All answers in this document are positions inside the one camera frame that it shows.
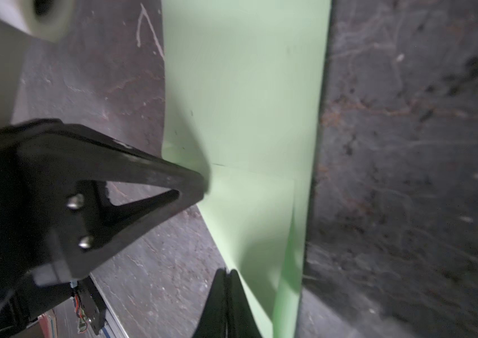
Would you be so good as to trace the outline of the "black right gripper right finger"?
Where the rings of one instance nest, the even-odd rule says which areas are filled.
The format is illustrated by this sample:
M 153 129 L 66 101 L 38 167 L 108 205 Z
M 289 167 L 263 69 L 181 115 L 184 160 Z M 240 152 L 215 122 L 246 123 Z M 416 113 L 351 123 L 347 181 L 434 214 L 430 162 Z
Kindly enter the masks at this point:
M 237 270 L 226 276 L 227 337 L 262 338 Z

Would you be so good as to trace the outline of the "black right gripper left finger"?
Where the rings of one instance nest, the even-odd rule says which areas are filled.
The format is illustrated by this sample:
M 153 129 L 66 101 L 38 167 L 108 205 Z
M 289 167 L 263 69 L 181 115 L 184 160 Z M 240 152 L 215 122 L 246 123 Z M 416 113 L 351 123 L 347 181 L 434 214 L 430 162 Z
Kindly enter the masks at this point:
M 226 277 L 225 269 L 216 271 L 202 315 L 192 338 L 226 337 Z

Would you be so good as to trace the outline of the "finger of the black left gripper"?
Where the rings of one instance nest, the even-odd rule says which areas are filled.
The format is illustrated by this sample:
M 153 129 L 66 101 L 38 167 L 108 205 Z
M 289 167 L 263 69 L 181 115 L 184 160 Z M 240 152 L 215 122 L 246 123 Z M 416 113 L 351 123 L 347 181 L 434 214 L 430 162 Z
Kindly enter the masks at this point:
M 203 177 L 58 119 L 0 129 L 0 312 L 28 278 L 68 284 L 201 201 Z

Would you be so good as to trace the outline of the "light green paper sheet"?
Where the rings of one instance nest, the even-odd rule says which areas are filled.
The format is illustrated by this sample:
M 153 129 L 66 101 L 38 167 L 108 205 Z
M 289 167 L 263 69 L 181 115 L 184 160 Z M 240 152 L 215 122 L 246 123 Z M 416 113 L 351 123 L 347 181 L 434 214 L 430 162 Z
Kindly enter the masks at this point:
M 199 211 L 261 335 L 293 337 L 331 3 L 162 8 L 162 155 L 207 181 Z

